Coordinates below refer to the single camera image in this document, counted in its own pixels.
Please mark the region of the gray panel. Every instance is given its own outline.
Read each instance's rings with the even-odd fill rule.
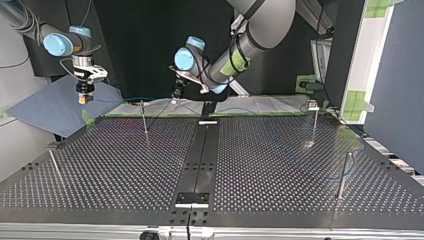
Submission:
[[[377,141],[424,173],[424,81],[422,39],[424,1],[395,6],[378,71],[365,130]]]
[[[208,226],[424,229],[424,189],[362,146],[325,117],[315,135],[313,116],[222,119]],[[353,170],[336,200],[347,152]]]
[[[147,138],[142,119],[105,119],[67,140],[60,174],[43,156],[0,183],[0,222],[424,229],[417,182],[333,117],[319,117],[315,131],[313,122],[150,119]],[[347,152],[352,171],[336,200]],[[194,191],[211,197],[189,213],[173,205],[179,190],[193,190],[193,171]]]
[[[74,77],[65,76],[11,107],[8,113],[25,123],[69,137],[86,125],[82,118],[83,110],[94,119],[122,102],[118,89],[96,83],[94,101],[81,105],[75,91],[76,84]]]
[[[101,121],[55,154],[60,173],[41,159],[0,185],[0,221],[168,225],[195,123]]]

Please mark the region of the black wall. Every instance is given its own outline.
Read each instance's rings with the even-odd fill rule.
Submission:
[[[169,97],[175,75],[168,66],[188,36],[206,41],[212,62],[229,45],[233,9],[225,0],[96,0],[95,6],[126,98]],[[297,75],[314,73],[310,41],[315,38],[314,27],[296,14],[283,42],[255,58],[239,82],[252,94],[295,94]],[[198,95],[199,89],[191,84],[186,97]]]
[[[175,74],[168,70],[188,36],[206,42],[212,61],[229,44],[233,10],[217,0],[96,0],[113,69],[124,97],[170,97]],[[188,89],[197,92],[199,88]]]

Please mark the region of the black cable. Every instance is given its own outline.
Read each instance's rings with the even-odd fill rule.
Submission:
[[[186,225],[186,230],[187,230],[187,240],[191,240],[191,234],[190,234],[190,219],[191,219],[191,210],[190,209],[190,214],[188,215],[188,220],[187,220],[187,225]]]
[[[22,62],[20,62],[20,63],[17,63],[17,64],[14,64],[14,65],[1,66],[1,67],[0,67],[0,69],[8,69],[8,68],[19,67],[19,66],[24,65],[26,62],[28,62],[28,60],[29,60],[29,54],[27,55],[27,57],[25,58],[25,60],[24,60],[24,61],[22,61]]]
[[[87,12],[85,13],[84,19],[82,20],[80,26],[83,26],[85,21],[87,21],[88,14],[90,14],[90,10],[91,10],[91,4],[93,4],[93,0],[90,0],[90,2],[88,3]]]

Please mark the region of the metal frame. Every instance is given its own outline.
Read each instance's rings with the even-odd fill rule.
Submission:
[[[218,166],[217,154],[219,146],[219,129],[222,119],[214,119],[218,122],[215,125],[197,125],[192,138],[192,145],[185,159],[185,166],[180,174],[180,178],[174,193],[173,199],[177,198],[180,192],[210,193],[208,209],[182,209],[172,207],[167,211],[150,211],[139,213],[123,213],[119,211],[101,212],[93,211],[59,211],[52,212],[51,215],[40,215],[40,210],[13,209],[1,211],[0,218],[0,239],[7,236],[35,237],[34,232],[42,232],[41,236],[62,236],[78,239],[87,238],[87,234],[96,237],[107,235],[120,239],[136,236],[146,229],[158,230],[161,232],[176,234],[185,237],[186,227],[190,226],[193,236],[203,236],[204,232],[213,232],[216,237],[222,236],[224,239],[236,239],[237,237],[251,237],[252,239],[261,237],[285,238],[320,238],[337,237],[339,239],[358,237],[376,237],[381,239],[424,239],[424,232],[412,230],[423,229],[422,215],[416,216],[393,216],[389,219],[382,215],[345,214],[338,212],[336,208],[332,211],[314,215],[288,215],[288,214],[218,214],[214,209],[215,197],[215,177]],[[69,145],[85,132],[90,131],[85,127],[79,130],[65,141],[65,146]],[[401,169],[396,168],[386,157],[377,150],[365,143],[364,151],[376,164],[387,169],[387,174],[392,175],[396,180],[406,183],[408,189],[420,197],[424,198],[424,190],[416,181]],[[35,169],[36,163],[48,161],[48,153],[34,160],[31,166]],[[0,190],[4,190],[9,184],[16,182],[28,174],[30,170],[18,171],[6,181],[0,183]],[[51,224],[55,219],[61,219],[62,224]],[[33,224],[21,224],[22,222],[33,222]],[[159,228],[133,227],[137,224],[141,226],[161,226]],[[354,229],[409,229],[411,231],[384,231],[384,230],[342,230],[343,228]]]
[[[0,224],[0,239],[138,239],[143,231],[187,239],[184,227],[122,225]],[[424,239],[421,231],[370,229],[191,228],[195,239]]]

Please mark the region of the robotic arm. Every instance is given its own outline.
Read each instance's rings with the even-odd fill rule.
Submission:
[[[0,0],[0,16],[9,21],[11,27],[27,37],[43,44],[53,56],[71,56],[74,75],[78,78],[76,90],[79,103],[93,100],[94,83],[107,77],[107,71],[94,65],[91,46],[91,31],[83,26],[71,26],[63,33],[48,23],[42,22],[19,0]]]
[[[242,18],[232,27],[229,49],[211,64],[203,55],[205,42],[189,37],[185,47],[175,54],[177,81],[173,98],[181,98],[188,81],[202,86],[201,93],[221,93],[233,76],[245,71],[259,53],[276,47],[289,31],[296,0],[227,0]]]

